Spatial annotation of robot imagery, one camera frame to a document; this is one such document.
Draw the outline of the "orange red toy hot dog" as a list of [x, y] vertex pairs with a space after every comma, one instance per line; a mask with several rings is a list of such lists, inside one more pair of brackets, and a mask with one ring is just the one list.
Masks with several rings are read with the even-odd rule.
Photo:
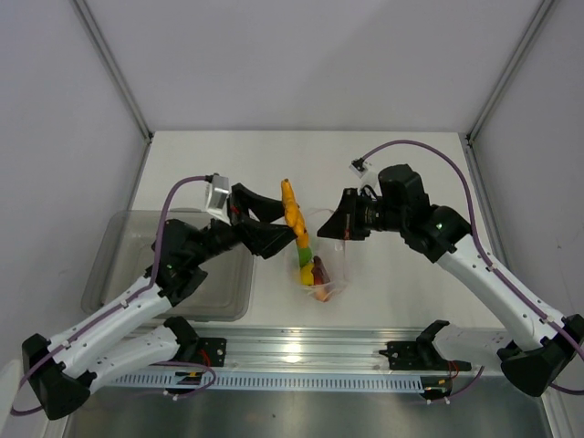
[[314, 298], [320, 302], [327, 302], [330, 296], [329, 274], [319, 256], [314, 256], [313, 264], [311, 273], [314, 279]]

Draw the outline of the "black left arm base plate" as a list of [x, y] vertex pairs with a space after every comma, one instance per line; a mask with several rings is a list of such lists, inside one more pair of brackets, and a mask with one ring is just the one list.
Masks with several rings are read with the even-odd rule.
[[195, 347], [195, 362], [207, 367], [224, 366], [227, 352], [227, 339], [225, 338], [200, 338]]

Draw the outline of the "yellow toy fruit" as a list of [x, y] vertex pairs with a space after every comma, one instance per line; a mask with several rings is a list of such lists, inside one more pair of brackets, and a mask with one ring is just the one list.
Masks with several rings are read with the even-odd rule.
[[299, 282], [301, 285], [312, 287], [315, 284], [313, 268], [314, 266], [312, 264], [306, 264], [300, 269]]

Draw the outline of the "green toy lime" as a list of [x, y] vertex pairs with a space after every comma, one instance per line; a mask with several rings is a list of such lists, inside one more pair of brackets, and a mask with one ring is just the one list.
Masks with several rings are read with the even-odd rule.
[[297, 255], [298, 255], [298, 264], [300, 267], [304, 267], [308, 263], [311, 262], [313, 259], [313, 253], [309, 246], [307, 247], [298, 247], [297, 248]]

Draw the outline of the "clear pink zip top bag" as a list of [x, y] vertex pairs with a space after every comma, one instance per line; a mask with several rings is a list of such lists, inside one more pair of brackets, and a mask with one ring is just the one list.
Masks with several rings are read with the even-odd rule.
[[[346, 255], [346, 242], [320, 238], [318, 229], [331, 217], [332, 211], [326, 208], [310, 208], [304, 213], [305, 223], [308, 229], [309, 246], [314, 256], [322, 259], [326, 268], [330, 283], [329, 300], [345, 290], [349, 284], [349, 261]], [[314, 298], [314, 287], [306, 287], [299, 282], [299, 271], [302, 267], [298, 264], [297, 245], [295, 243], [287, 247], [284, 252], [287, 279], [296, 290]]]

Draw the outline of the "orange toy food piece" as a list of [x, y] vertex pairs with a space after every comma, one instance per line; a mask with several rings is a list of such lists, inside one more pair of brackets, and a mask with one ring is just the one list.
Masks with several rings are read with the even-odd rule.
[[285, 222], [296, 235], [297, 247], [306, 249], [309, 247], [308, 231], [289, 179], [284, 179], [280, 187]]

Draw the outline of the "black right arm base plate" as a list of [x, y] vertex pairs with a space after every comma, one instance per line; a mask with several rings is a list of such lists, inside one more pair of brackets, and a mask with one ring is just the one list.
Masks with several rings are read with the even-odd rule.
[[378, 353], [385, 357], [391, 370], [470, 371], [470, 362], [443, 359], [432, 344], [418, 341], [389, 341]]

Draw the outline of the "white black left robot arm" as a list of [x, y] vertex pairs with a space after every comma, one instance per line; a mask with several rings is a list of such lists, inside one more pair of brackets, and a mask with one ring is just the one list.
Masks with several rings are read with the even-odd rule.
[[145, 272], [77, 325], [51, 338], [34, 334], [23, 342], [22, 382], [30, 385], [49, 420], [70, 415], [106, 384], [151, 365], [210, 371], [201, 338], [183, 317], [167, 318], [136, 339], [125, 338], [190, 297], [208, 276], [204, 263], [240, 245], [268, 259], [295, 240], [294, 229], [279, 222], [286, 214], [283, 199], [231, 185], [218, 174], [202, 180], [207, 184], [204, 210], [212, 216], [206, 227], [169, 218], [172, 198], [191, 179], [178, 181], [161, 209], [154, 259]]

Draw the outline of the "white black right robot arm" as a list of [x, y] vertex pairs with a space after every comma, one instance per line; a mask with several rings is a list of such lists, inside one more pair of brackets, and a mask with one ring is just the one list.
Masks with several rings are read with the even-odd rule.
[[383, 169], [378, 181], [377, 198], [344, 190], [317, 235], [363, 241], [373, 231], [398, 233], [411, 250], [465, 285], [505, 328], [479, 335], [437, 320], [418, 338], [418, 361], [431, 369], [447, 360], [499, 369], [523, 393], [542, 395], [578, 354], [582, 316], [564, 316], [500, 266], [459, 213], [430, 203], [421, 176], [409, 165]]

